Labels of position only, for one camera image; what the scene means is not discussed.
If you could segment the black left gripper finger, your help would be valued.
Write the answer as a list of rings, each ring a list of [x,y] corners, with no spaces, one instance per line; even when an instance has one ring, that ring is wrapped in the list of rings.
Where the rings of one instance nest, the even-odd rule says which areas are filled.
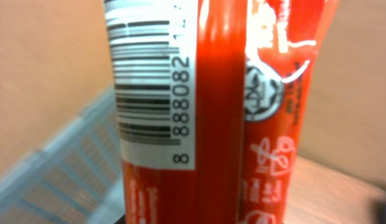
[[[114,224],[126,224],[125,217],[121,217]]]

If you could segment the red snack packet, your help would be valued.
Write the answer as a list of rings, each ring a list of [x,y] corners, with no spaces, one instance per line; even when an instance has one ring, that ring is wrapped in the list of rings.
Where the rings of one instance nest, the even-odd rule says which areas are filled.
[[[124,222],[283,223],[336,1],[105,1]]]

